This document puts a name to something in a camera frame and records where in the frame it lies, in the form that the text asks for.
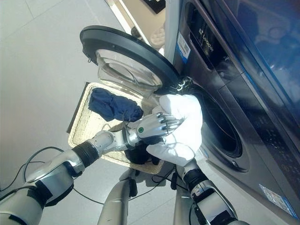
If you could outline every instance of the tiled floor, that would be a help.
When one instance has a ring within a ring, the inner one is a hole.
[[[122,28],[104,0],[1,0],[0,9],[0,184],[4,188],[38,149],[68,148],[66,129],[85,82],[97,81],[97,67],[87,63],[82,53],[81,29],[95,24]],[[54,154],[48,151],[37,160]],[[255,206],[232,194],[224,181],[201,164],[228,195],[233,195],[242,219],[253,225],[274,224]],[[100,159],[75,180],[75,187],[104,202],[125,171],[125,167]],[[12,188],[21,184],[19,176]],[[150,188],[144,181],[138,183],[139,193]],[[128,224],[171,225],[174,197],[167,183],[131,201]],[[57,206],[44,209],[40,224],[97,224],[101,209],[72,191]]]

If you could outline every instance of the cable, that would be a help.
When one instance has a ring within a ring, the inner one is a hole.
[[[75,188],[73,188],[73,190],[74,190],[75,192],[77,192],[78,194],[80,194],[82,197],[84,197],[84,198],[86,198],[86,199],[88,199],[88,200],[90,200],[90,201],[92,201],[92,202],[94,202],[94,203],[98,203],[98,204],[104,205],[104,203],[102,203],[102,202],[97,202],[96,200],[91,199],[91,198],[85,196],[84,194],[82,194],[82,193],[80,193],[79,191],[77,191]]]
[[[21,190],[21,189],[30,189],[30,186],[19,187],[19,188],[16,188],[16,189],[14,189],[14,190],[8,192],[6,195],[4,195],[3,197],[0,198],[0,202],[1,202],[3,199],[5,199],[7,196],[9,196],[9,195],[11,195],[11,194],[17,192],[18,190]]]
[[[172,173],[172,171],[174,170],[174,168],[175,168],[175,166],[161,179],[161,181],[159,182],[159,183],[157,183],[157,185],[156,186],[154,186],[154,188],[152,188],[151,190],[149,190],[149,191],[146,191],[145,193],[143,193],[143,194],[141,194],[141,195],[138,195],[138,196],[136,196],[136,197],[134,197],[134,198],[131,198],[131,199],[129,199],[129,201],[131,201],[131,200],[134,200],[134,199],[136,199],[136,198],[138,198],[138,197],[141,197],[141,196],[143,196],[143,195],[145,195],[145,194],[147,194],[147,193],[149,193],[150,191],[152,191],[152,190],[154,190],[161,182],[163,182],[171,173]]]
[[[33,161],[33,162],[29,162],[29,163],[45,163],[45,162],[43,162],[43,161]],[[19,175],[19,173],[20,173],[22,167],[25,166],[25,165],[26,165],[26,163],[24,163],[24,164],[19,168],[19,171],[17,172],[17,175],[15,176],[15,178],[13,179],[13,181],[10,183],[10,185],[8,185],[8,186],[7,186],[6,188],[4,188],[4,189],[1,189],[0,192],[1,192],[1,191],[5,191],[6,189],[8,189],[10,186],[13,185],[13,183],[14,183],[15,180],[17,179],[17,177],[18,177],[18,175]]]
[[[195,204],[195,202],[193,202],[193,204],[191,205],[191,208],[189,208],[189,213],[188,213],[188,223],[189,223],[189,225],[192,225],[192,223],[191,223],[191,214],[192,214],[192,208],[193,208],[194,204]]]
[[[45,148],[42,148],[41,150],[37,151],[36,153],[34,153],[26,162],[25,164],[25,167],[24,167],[24,170],[23,170],[23,182],[25,183],[26,182],[26,170],[27,170],[27,167],[28,167],[28,164],[30,163],[30,161],[37,155],[39,154],[40,152],[42,151],[45,151],[47,149],[55,149],[57,151],[60,151],[60,152],[63,152],[64,150],[60,149],[60,148],[57,148],[57,147],[53,147],[53,146],[50,146],[50,147],[45,147]]]
[[[152,180],[154,183],[159,183],[159,182],[160,182],[160,181],[155,181],[155,180],[153,179],[154,177],[164,178],[163,176],[153,175],[153,176],[151,177],[151,180]],[[181,185],[179,185],[179,184],[177,184],[177,183],[176,183],[176,185],[177,185],[178,187],[181,187],[182,189],[188,191],[187,188],[185,188],[185,187],[183,187],[183,186],[181,186]]]

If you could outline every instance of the laundry basket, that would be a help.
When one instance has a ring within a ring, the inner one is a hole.
[[[101,130],[118,131],[123,127],[122,121],[112,120],[107,122],[99,114],[89,110],[90,95],[94,88],[103,88],[115,95],[124,96],[135,101],[138,106],[143,109],[144,115],[150,114],[151,110],[155,107],[155,105],[150,101],[143,99],[141,96],[133,92],[123,90],[118,85],[115,85],[115,87],[108,87],[100,83],[90,83],[84,92],[70,132],[68,143],[71,147],[75,147],[87,139],[93,138],[95,134]],[[133,169],[152,174],[159,173],[164,163],[162,160],[160,160],[158,165],[154,165],[152,162],[147,162],[143,165],[134,164],[126,158],[123,151],[109,152],[102,155],[101,158],[119,165],[131,167]]]

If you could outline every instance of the dark blue towel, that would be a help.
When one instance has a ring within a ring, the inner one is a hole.
[[[143,116],[143,110],[135,101],[117,96],[103,88],[92,91],[89,109],[100,114],[106,121],[113,119],[135,122]]]

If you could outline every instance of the silver metal arm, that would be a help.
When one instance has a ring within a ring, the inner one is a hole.
[[[43,208],[62,200],[74,186],[73,177],[81,175],[103,154],[134,147],[153,135],[169,134],[178,126],[176,124],[179,122],[172,116],[149,115],[129,123],[122,131],[101,131],[92,139],[59,154],[32,173],[23,187],[0,200],[0,224],[37,225]]]
[[[177,172],[188,186],[195,202],[195,213],[200,224],[248,225],[239,221],[237,214],[215,184],[201,171],[196,160],[185,167],[177,166]]]

